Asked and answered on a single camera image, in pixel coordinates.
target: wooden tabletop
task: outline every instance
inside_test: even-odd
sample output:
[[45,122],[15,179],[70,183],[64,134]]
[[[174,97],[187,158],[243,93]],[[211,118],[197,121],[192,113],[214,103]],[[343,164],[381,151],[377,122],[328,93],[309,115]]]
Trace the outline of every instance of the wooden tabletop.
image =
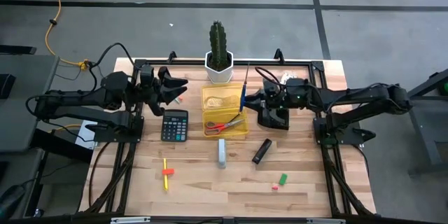
[[[330,89],[347,88],[342,62],[323,61]],[[267,66],[278,77],[293,71],[308,78],[308,70],[300,66]],[[118,58],[114,71],[132,74],[127,58]],[[322,155],[315,144],[312,128],[314,113],[290,110],[290,129],[267,129],[257,124],[257,113],[248,109],[249,133],[226,139],[227,168],[218,168],[218,141],[202,133],[201,88],[210,85],[203,66],[169,66],[173,77],[188,79],[183,101],[169,109],[189,111],[188,140],[185,143],[161,142],[162,117],[156,117],[144,106],[145,126],[137,145],[126,215],[145,216],[247,216],[247,217],[326,217],[330,205],[323,172]],[[245,66],[235,66],[232,82],[242,83]],[[246,94],[262,87],[262,78],[253,67],[248,73]],[[338,106],[335,111],[347,111],[351,106]],[[262,142],[272,145],[261,163],[252,163]],[[95,148],[92,164],[101,144]],[[111,179],[116,143],[111,143],[100,157],[93,179],[95,200]],[[352,146],[341,146],[346,181],[367,209],[375,212],[368,174],[363,156]],[[169,191],[163,189],[162,159],[175,174],[169,176]],[[286,185],[277,191],[272,186],[282,173],[288,175]],[[88,206],[88,180],[80,211]],[[342,209],[340,189],[335,182],[339,209]]]

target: calculator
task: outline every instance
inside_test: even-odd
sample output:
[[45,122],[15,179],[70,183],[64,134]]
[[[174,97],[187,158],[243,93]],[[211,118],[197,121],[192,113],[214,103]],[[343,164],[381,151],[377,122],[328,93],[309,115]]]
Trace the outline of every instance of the calculator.
[[162,141],[187,141],[188,111],[166,109],[163,113]]

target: small green cube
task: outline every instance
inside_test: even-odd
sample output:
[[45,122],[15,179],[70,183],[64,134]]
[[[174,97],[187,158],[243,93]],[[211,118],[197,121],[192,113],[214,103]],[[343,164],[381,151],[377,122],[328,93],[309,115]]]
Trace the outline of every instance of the small green cube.
[[280,178],[280,181],[279,181],[279,184],[280,184],[280,185],[284,185],[284,184],[286,184],[286,178],[288,178],[288,175],[286,175],[286,174],[282,174],[282,175],[281,175],[281,178]]

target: cactus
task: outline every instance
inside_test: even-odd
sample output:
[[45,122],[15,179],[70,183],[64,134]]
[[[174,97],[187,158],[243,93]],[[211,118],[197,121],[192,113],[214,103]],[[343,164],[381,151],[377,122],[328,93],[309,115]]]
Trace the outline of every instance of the cactus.
[[223,24],[214,21],[210,28],[211,58],[209,59],[209,67],[215,71],[222,71],[230,66],[226,43]]

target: concrete floor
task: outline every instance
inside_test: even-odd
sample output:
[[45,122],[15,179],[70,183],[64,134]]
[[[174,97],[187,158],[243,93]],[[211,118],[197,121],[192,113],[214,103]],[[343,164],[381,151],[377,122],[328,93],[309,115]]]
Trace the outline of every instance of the concrete floor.
[[[153,3],[239,3],[309,5],[313,0],[65,0]],[[448,6],[448,0],[320,0],[325,5]],[[43,36],[56,7],[1,6],[0,43],[36,46],[48,54]],[[222,20],[235,57],[271,58],[276,48],[293,59],[323,59],[314,10],[253,8],[83,8],[64,7],[50,37],[52,49],[68,60],[95,61],[109,44],[124,43],[133,57],[201,57],[208,30]],[[351,88],[375,82],[413,88],[447,68],[448,12],[323,11],[331,59],[342,60]],[[113,49],[101,63],[112,71]],[[64,76],[76,70],[58,69]],[[56,78],[52,88],[90,88],[90,75]],[[380,115],[361,123],[377,133],[365,145],[377,212],[383,216],[448,223],[448,181],[411,179],[407,170],[426,161],[408,115]]]

